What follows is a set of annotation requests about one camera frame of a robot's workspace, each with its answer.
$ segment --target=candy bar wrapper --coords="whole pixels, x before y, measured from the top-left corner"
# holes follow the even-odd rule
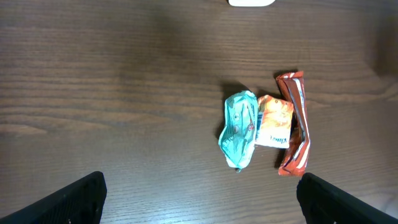
[[[305,104],[303,72],[292,72],[276,78],[279,88],[289,102],[294,105],[297,126],[290,136],[290,146],[286,150],[279,175],[302,176],[310,152],[310,133],[308,132],[307,107]]]
[[[218,140],[230,167],[243,169],[254,152],[258,105],[250,91],[230,96],[225,101],[225,127]]]
[[[258,100],[256,144],[282,149],[289,148],[293,104],[269,95]]]

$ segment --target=black object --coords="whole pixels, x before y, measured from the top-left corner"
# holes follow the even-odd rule
[[[297,186],[307,224],[398,223],[398,220],[340,190],[321,178],[306,173]]]
[[[101,220],[105,197],[104,175],[96,171],[0,219],[0,224],[98,224]]]

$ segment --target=white object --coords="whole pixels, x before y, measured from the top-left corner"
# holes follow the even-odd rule
[[[239,7],[261,7],[272,4],[275,0],[229,0],[229,4]]]

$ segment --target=wooden table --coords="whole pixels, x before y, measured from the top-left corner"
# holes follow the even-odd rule
[[[397,9],[1,1],[0,217],[100,170],[102,223],[305,223],[277,149],[237,174],[217,144],[223,100],[279,94],[290,69],[305,71],[307,171],[397,217],[398,78],[378,69]]]

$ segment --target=snack wrapper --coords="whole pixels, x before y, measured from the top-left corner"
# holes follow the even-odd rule
[[[225,127],[218,140],[230,167],[243,169],[254,152],[258,105],[254,93],[242,91],[225,101]]]
[[[303,72],[292,72],[276,78],[279,88],[287,101],[294,105],[297,126],[290,136],[290,146],[279,167],[279,175],[302,176],[308,162],[310,152],[310,133],[307,123],[307,107],[305,104]]]
[[[269,95],[258,99],[256,144],[262,146],[289,148],[293,116],[293,104]]]

